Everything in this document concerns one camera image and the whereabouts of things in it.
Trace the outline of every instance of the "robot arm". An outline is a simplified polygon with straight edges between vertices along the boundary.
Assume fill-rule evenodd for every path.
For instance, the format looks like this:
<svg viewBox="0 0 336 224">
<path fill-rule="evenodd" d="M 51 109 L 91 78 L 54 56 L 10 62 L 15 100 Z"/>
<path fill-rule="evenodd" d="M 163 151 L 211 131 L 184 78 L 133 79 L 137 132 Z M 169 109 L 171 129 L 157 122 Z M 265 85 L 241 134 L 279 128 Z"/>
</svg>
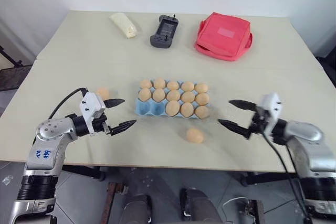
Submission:
<svg viewBox="0 0 336 224">
<path fill-rule="evenodd" d="M 106 108 L 117 106 L 122 99 L 103 101 L 94 93 L 86 92 L 81 101 L 82 116 L 71 114 L 61 119 L 49 119 L 36 130 L 36 139 L 29 152 L 23 172 L 21 188 L 9 220 L 14 223 L 57 223 L 53 211 L 55 190 L 69 143 L 80 136 L 105 131 L 115 135 L 127 130 L 136 120 L 111 128 L 106 124 Z"/>
<path fill-rule="evenodd" d="M 336 217 L 336 158 L 324 142 L 323 132 L 310 123 L 279 119 L 281 102 L 276 93 L 265 95 L 259 104 L 229 101 L 234 106 L 254 111 L 249 128 L 219 119 L 229 130 L 246 139 L 252 133 L 271 136 L 273 142 L 286 145 L 302 184 L 304 203 L 315 216 Z"/>
</svg>

